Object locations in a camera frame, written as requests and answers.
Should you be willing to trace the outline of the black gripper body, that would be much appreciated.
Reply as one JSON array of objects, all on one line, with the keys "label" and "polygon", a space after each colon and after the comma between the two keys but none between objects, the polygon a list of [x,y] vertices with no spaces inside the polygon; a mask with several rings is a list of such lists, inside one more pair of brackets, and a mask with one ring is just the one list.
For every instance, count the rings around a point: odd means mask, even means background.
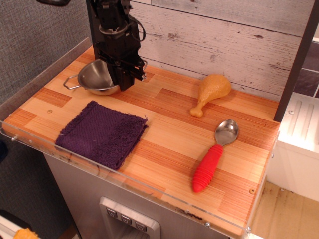
[{"label": "black gripper body", "polygon": [[140,37],[137,24],[123,24],[115,29],[106,29],[99,25],[98,29],[104,37],[102,42],[96,43],[100,58],[143,81],[146,78],[144,70],[147,63],[139,56],[139,49],[146,33]]}]

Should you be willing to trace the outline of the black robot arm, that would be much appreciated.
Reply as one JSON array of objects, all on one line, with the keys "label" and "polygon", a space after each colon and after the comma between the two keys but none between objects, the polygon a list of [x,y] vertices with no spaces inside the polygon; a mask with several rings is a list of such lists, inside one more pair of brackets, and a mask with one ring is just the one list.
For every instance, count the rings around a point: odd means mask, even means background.
[{"label": "black robot arm", "polygon": [[145,61],[139,56],[146,31],[130,15],[129,0],[88,0],[95,58],[107,64],[114,85],[125,91],[135,79],[146,78]]}]

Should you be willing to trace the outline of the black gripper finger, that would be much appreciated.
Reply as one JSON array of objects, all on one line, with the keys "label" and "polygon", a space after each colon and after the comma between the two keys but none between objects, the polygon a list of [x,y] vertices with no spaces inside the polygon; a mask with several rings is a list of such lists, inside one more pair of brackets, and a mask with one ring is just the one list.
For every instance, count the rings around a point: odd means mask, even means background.
[{"label": "black gripper finger", "polygon": [[120,85],[120,79],[121,79],[121,68],[116,65],[111,65],[107,63],[107,68],[110,74],[110,77],[112,79],[112,82],[114,85]]},{"label": "black gripper finger", "polygon": [[118,84],[121,91],[125,91],[135,83],[135,78],[131,72],[124,68],[118,68]]}]

